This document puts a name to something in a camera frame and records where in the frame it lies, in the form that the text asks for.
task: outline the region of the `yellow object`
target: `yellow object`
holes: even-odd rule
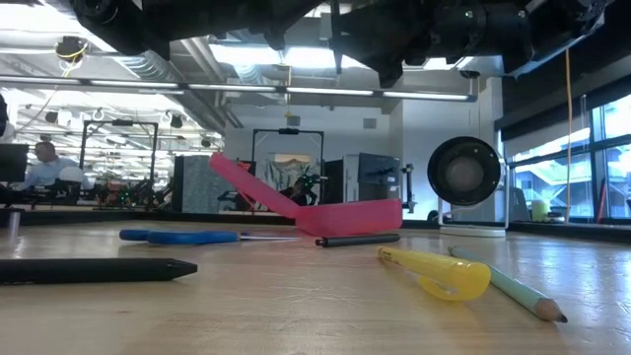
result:
[[[379,258],[418,273],[423,289],[442,300],[476,299],[491,281],[489,267],[481,262],[388,247],[379,247]]]
[[[532,221],[545,222],[550,212],[550,202],[543,200],[534,200],[532,202]]]

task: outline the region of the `table surface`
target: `table surface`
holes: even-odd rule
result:
[[[493,287],[475,301],[426,294],[375,246],[313,239],[200,247],[126,243],[121,228],[296,232],[291,228],[117,222],[29,227],[0,256],[174,257],[173,282],[0,287],[2,354],[631,354],[631,248],[533,235],[505,240],[401,231],[403,249],[468,247],[556,299],[544,322]]]

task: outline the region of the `black pen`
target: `black pen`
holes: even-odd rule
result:
[[[170,281],[197,272],[172,258],[69,258],[0,260],[0,284]]]
[[[347,246],[359,246],[365,244],[381,244],[397,242],[401,239],[398,234],[380,234],[380,235],[366,235],[366,236],[353,236],[353,237],[337,237],[337,238],[322,238],[321,240],[315,240],[316,246],[324,248],[333,247],[347,247]]]

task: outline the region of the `machine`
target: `machine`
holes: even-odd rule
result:
[[[340,14],[340,1],[351,11]],[[612,1],[330,0],[329,45],[338,73],[347,55],[377,71],[383,88],[401,77],[403,62],[422,65],[433,57],[448,64],[493,57],[500,62],[495,74],[518,76],[589,36],[604,23]],[[224,38],[244,29],[284,49],[285,32],[322,1],[142,0],[142,10],[135,2],[70,1],[79,22],[116,50],[137,55],[151,49],[165,59],[172,40]],[[479,71],[475,65],[466,70]]]

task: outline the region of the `window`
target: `window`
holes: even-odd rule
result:
[[[515,187],[524,192],[528,207],[534,200],[547,201],[550,207],[567,207],[567,174],[567,157],[520,166],[515,168]],[[592,163],[588,154],[572,157],[570,194],[571,217],[594,216]]]
[[[578,130],[570,136],[572,142],[572,148],[578,148],[586,146],[590,143],[590,129],[583,128]],[[519,153],[513,157],[513,162],[520,162],[526,159],[540,157],[548,154],[558,153],[568,148],[568,136],[565,135],[561,138],[555,139],[551,142],[542,144],[538,147],[529,149],[525,152]]]
[[[602,108],[604,116],[604,138],[615,138],[625,134],[631,134],[631,95]]]
[[[631,218],[631,144],[606,150],[609,217]]]

